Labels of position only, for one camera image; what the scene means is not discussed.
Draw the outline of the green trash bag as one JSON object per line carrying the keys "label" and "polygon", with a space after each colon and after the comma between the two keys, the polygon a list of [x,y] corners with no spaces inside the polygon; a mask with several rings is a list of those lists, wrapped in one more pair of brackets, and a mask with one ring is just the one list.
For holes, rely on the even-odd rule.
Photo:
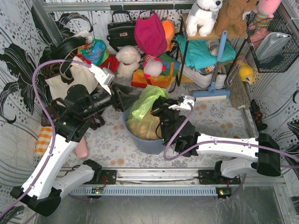
{"label": "green trash bag", "polygon": [[159,118],[151,115],[154,102],[159,98],[171,98],[168,90],[158,86],[147,85],[137,101],[129,110],[126,125],[129,131],[142,140],[157,140],[161,138],[161,129],[158,127]]}

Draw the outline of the blue trash bin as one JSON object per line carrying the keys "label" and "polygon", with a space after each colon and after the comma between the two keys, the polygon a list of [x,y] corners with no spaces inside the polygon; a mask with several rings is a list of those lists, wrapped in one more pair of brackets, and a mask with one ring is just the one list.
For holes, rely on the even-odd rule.
{"label": "blue trash bin", "polygon": [[134,145],[137,147],[137,149],[140,150],[143,153],[146,153],[146,154],[160,154],[160,153],[162,153],[165,149],[165,146],[162,144],[161,139],[143,140],[143,139],[137,138],[136,136],[134,136],[129,131],[129,128],[128,128],[128,125],[127,125],[128,116],[129,116],[129,109],[127,109],[126,111],[124,111],[122,113],[122,121],[124,123],[125,130],[127,131],[129,136],[131,137],[131,139],[132,139]]}

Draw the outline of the blue floor squeegee mop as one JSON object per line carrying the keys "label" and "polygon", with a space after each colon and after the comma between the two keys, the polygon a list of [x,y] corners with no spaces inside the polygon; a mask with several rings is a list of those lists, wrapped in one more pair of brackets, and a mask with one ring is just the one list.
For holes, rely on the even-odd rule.
{"label": "blue floor squeegee mop", "polygon": [[229,89],[216,89],[215,88],[219,66],[220,66],[222,55],[224,52],[225,43],[227,41],[227,35],[228,35],[228,31],[224,30],[221,35],[220,46],[219,46],[219,51],[218,51],[218,55],[217,55],[217,63],[216,63],[215,70],[212,75],[212,80],[211,80],[210,86],[208,87],[208,89],[206,91],[193,92],[193,97],[194,97],[195,101],[197,101],[197,102],[211,101],[211,100],[224,100],[224,99],[229,98],[229,96],[230,96]]}

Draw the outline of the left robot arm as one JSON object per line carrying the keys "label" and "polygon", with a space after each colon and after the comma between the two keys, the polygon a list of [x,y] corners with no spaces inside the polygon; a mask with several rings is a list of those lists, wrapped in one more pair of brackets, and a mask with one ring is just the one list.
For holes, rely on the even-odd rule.
{"label": "left robot arm", "polygon": [[92,116],[110,106],[124,112],[138,98],[130,94],[128,87],[117,84],[93,94],[89,94],[82,84],[70,87],[64,99],[66,110],[57,121],[48,149],[30,178],[21,186],[13,187],[10,195],[36,213],[48,217],[59,207],[61,200],[78,186],[105,181],[102,166],[90,159],[60,179],[57,175],[90,128]]}

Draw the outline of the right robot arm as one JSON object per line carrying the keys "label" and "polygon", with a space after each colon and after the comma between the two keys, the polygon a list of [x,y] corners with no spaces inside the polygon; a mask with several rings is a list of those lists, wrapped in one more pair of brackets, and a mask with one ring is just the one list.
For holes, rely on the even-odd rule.
{"label": "right robot arm", "polygon": [[247,139],[221,138],[199,133],[190,122],[190,116],[180,115],[181,110],[194,111],[194,100],[190,96],[179,99],[159,97],[153,103],[151,115],[159,118],[164,154],[171,145],[178,156],[215,154],[232,157],[229,161],[218,161],[212,173],[200,175],[201,184],[222,183],[249,171],[268,177],[281,175],[279,146],[265,133]]}

